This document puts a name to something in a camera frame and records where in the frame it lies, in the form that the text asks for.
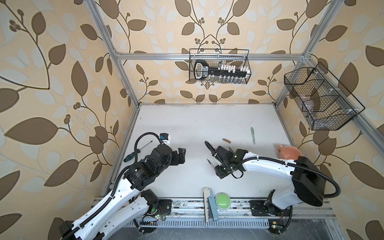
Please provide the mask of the green pen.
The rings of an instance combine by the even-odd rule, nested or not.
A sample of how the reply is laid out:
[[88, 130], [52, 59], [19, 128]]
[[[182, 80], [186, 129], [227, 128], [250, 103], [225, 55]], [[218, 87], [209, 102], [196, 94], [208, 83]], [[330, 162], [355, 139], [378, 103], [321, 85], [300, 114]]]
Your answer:
[[253, 145], [256, 145], [256, 138], [255, 138], [255, 131], [254, 128], [251, 127], [251, 135], [252, 135], [252, 140], [253, 140]]

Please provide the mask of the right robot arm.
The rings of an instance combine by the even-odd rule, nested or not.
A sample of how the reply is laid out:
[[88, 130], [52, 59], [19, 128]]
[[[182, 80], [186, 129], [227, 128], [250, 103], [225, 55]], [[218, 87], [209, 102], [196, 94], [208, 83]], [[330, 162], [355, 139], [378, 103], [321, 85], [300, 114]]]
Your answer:
[[243, 149], [233, 152], [221, 146], [214, 148], [208, 141], [205, 141], [205, 145], [219, 161], [214, 170], [220, 179], [228, 175], [233, 176], [235, 172], [256, 172], [289, 182], [279, 190], [271, 190], [263, 203], [253, 206], [259, 214], [280, 216], [286, 209], [301, 203], [321, 207], [324, 199], [335, 198], [341, 194], [339, 184], [320, 172], [306, 157], [299, 156], [294, 160], [274, 159]]

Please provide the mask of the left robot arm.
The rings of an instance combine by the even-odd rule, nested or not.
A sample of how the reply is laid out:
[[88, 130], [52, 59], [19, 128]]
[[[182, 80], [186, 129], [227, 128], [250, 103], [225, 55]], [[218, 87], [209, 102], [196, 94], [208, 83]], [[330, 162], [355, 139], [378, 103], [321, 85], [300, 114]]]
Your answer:
[[[138, 143], [145, 136], [154, 136], [158, 146], [142, 160], [138, 158]], [[185, 163], [186, 149], [174, 151], [168, 134], [147, 132], [134, 145], [134, 162], [124, 167], [112, 190], [79, 219], [60, 226], [63, 240], [107, 240], [126, 224], [156, 208], [159, 198], [146, 187], [169, 166]]]

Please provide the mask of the green push button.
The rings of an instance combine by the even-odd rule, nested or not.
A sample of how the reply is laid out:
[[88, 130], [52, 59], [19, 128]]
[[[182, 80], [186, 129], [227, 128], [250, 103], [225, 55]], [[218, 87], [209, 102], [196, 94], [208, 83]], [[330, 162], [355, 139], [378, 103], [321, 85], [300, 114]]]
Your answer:
[[215, 203], [220, 211], [227, 211], [231, 207], [231, 198], [226, 193], [218, 193], [215, 196]]

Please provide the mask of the pink cup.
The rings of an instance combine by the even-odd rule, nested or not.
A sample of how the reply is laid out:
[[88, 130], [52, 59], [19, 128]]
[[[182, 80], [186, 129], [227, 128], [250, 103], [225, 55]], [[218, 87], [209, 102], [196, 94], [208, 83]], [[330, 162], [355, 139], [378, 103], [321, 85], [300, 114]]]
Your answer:
[[279, 152], [279, 158], [283, 160], [297, 160], [299, 157], [302, 157], [302, 152], [293, 146], [283, 146], [277, 145]]

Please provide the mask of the black tool in basket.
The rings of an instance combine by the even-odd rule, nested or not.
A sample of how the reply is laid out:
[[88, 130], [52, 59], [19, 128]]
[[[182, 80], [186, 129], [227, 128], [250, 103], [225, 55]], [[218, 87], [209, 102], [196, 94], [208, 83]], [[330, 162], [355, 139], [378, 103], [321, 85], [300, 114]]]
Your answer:
[[251, 70], [248, 66], [236, 66], [218, 63], [208, 64], [204, 60], [197, 60], [192, 68], [192, 75], [196, 80], [219, 80], [224, 78], [231, 79], [247, 79], [251, 76]]

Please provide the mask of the green handled screwdriver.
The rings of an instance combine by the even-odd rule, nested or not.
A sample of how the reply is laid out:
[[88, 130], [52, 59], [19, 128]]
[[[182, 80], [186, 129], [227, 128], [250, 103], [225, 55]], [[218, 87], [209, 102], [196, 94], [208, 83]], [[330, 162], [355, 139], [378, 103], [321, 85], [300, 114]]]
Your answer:
[[[142, 148], [137, 149], [137, 152], [140, 153], [142, 149], [144, 149], [146, 146], [148, 146], [148, 145], [149, 145], [150, 143], [152, 143], [152, 142], [153, 142], [153, 141], [150, 141], [150, 142], [148, 142], [146, 145], [144, 145]], [[130, 160], [132, 160], [132, 159], [134, 159], [134, 158], [135, 158], [135, 152], [132, 152], [132, 153], [130, 153], [129, 155], [127, 155], [127, 156], [123, 159], [123, 162], [126, 163], [126, 162], [128, 162], [128, 161], [130, 161]]]

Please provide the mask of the grey bracket tool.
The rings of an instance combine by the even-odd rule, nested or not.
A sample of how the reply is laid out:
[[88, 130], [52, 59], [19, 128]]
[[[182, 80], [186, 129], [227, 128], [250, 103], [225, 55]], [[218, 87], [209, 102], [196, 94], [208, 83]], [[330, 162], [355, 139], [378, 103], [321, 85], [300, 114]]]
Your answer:
[[214, 222], [218, 221], [220, 218], [210, 188], [204, 188], [203, 190], [203, 203], [206, 223], [208, 223], [210, 219], [213, 219]]

